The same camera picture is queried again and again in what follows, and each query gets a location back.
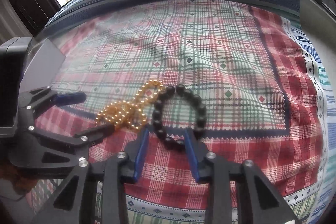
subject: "green diamond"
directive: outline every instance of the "green diamond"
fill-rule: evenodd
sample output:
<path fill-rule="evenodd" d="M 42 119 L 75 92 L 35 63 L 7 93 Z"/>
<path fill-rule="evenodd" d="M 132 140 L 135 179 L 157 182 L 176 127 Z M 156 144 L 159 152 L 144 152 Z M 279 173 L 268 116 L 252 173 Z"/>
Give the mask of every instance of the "green diamond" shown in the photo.
<path fill-rule="evenodd" d="M 230 92 L 229 90 L 227 92 L 224 93 L 226 95 L 226 97 L 230 97 L 232 95 L 232 92 Z"/>

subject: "silver bolt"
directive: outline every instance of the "silver bolt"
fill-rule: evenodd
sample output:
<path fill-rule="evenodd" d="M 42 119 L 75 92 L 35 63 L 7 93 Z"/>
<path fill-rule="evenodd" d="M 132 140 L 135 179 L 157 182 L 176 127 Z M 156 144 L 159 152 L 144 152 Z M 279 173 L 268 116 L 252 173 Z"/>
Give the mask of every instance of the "silver bolt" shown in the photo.
<path fill-rule="evenodd" d="M 78 165 L 79 165 L 80 167 L 86 167 L 88 164 L 89 164 L 89 163 L 88 163 L 87 160 L 81 160 L 81 161 L 78 163 Z"/>
<path fill-rule="evenodd" d="M 252 167 L 253 166 L 253 161 L 252 160 L 244 160 L 244 164 L 248 167 Z"/>
<path fill-rule="evenodd" d="M 206 154 L 206 157 L 207 157 L 208 159 L 214 159 L 214 158 L 216 157 L 216 153 L 214 153 L 214 152 L 208 152 L 208 153 Z"/>
<path fill-rule="evenodd" d="M 117 157 L 123 159 L 124 157 L 126 157 L 126 152 L 124 151 L 118 152 Z"/>

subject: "black bead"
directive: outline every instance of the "black bead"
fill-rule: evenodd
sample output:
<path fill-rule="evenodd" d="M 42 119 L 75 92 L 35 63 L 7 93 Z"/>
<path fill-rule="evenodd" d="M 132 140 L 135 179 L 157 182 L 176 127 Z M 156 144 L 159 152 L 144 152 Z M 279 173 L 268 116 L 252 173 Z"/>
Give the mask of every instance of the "black bead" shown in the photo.
<path fill-rule="evenodd" d="M 195 126 L 195 128 L 194 128 L 194 135 L 195 135 L 195 138 L 197 140 L 200 139 L 202 136 L 204 136 L 204 133 L 205 133 L 205 130 L 204 130 L 203 127 Z"/>
<path fill-rule="evenodd" d="M 205 104 L 200 104 L 196 109 L 196 112 L 199 116 L 203 116 L 207 113 L 207 107 L 205 106 Z"/>
<path fill-rule="evenodd" d="M 194 97 L 194 93 L 191 89 L 186 89 L 184 92 L 183 92 L 183 97 L 187 100 L 187 101 L 190 101 L 192 100 L 192 98 Z"/>
<path fill-rule="evenodd" d="M 163 103 L 161 100 L 156 100 L 154 103 L 154 108 L 158 111 L 161 111 L 163 108 Z"/>
<path fill-rule="evenodd" d="M 185 86 L 184 85 L 182 85 L 182 84 L 178 84 L 177 86 L 176 86 L 176 93 L 179 95 L 179 96 L 183 96 L 183 92 L 184 92 L 184 90 L 185 90 Z"/>
<path fill-rule="evenodd" d="M 176 140 L 176 149 L 177 149 L 177 151 L 179 151 L 179 152 L 182 152 L 182 151 L 185 150 L 184 140 L 181 140 L 181 139 Z"/>
<path fill-rule="evenodd" d="M 206 123 L 207 123 L 206 116 L 197 117 L 196 124 L 197 124 L 198 127 L 204 127 Z"/>
<path fill-rule="evenodd" d="M 153 114 L 152 114 L 152 119 L 161 120 L 161 117 L 162 117 L 162 112 L 160 110 L 154 109 Z"/>
<path fill-rule="evenodd" d="M 162 122 L 160 120 L 153 120 L 152 125 L 153 125 L 155 131 L 157 131 L 159 129 L 162 129 L 162 127 L 163 127 Z"/>
<path fill-rule="evenodd" d="M 199 95 L 194 95 L 192 98 L 192 105 L 198 107 L 202 103 L 202 98 Z"/>
<path fill-rule="evenodd" d="M 176 147 L 176 141 L 172 137 L 166 137 L 164 140 L 164 145 L 168 150 L 171 150 Z"/>
<path fill-rule="evenodd" d="M 166 93 L 168 94 L 169 98 L 174 96 L 175 88 L 172 85 L 166 87 Z"/>
<path fill-rule="evenodd" d="M 167 133 L 164 131 L 164 129 L 155 131 L 155 134 L 160 140 L 164 140 L 167 137 Z"/>
<path fill-rule="evenodd" d="M 169 99 L 169 95 L 165 91 L 159 91 L 157 99 L 160 100 L 161 102 L 164 102 Z"/>

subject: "gold bead necklace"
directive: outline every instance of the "gold bead necklace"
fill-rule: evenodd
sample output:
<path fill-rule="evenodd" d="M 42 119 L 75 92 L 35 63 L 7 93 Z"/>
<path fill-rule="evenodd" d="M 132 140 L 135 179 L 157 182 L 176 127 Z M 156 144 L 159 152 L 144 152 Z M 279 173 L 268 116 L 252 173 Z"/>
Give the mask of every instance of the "gold bead necklace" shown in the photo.
<path fill-rule="evenodd" d="M 157 87 L 157 91 L 149 98 L 143 98 L 145 92 L 150 88 Z M 115 125 L 115 130 L 122 127 L 128 127 L 135 132 L 140 132 L 141 128 L 147 123 L 147 116 L 143 113 L 143 107 L 157 99 L 158 92 L 163 90 L 164 86 L 159 80 L 149 80 L 146 82 L 133 97 L 132 102 L 125 100 L 119 102 L 112 102 L 105 106 L 96 117 L 95 125 L 102 123 L 112 123 Z M 132 120 L 138 117 L 141 122 L 133 124 Z"/>

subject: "black bead bracelet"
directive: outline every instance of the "black bead bracelet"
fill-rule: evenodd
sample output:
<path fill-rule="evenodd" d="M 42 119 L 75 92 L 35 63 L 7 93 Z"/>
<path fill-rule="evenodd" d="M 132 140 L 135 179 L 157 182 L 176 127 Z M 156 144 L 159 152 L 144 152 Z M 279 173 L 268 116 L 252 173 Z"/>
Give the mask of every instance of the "black bead bracelet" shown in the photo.
<path fill-rule="evenodd" d="M 168 86 L 165 91 L 160 91 L 157 100 L 154 103 L 154 111 L 152 114 L 152 126 L 156 136 L 163 141 L 167 149 L 184 150 L 184 140 L 174 140 L 167 136 L 167 133 L 162 124 L 162 109 L 165 102 L 171 99 L 175 92 L 187 100 L 196 110 L 196 122 L 194 126 L 194 135 L 199 139 L 204 134 L 206 124 L 206 106 L 202 103 L 202 98 L 199 95 L 194 95 L 193 91 L 186 89 L 184 85 L 179 84 L 176 87 Z"/>

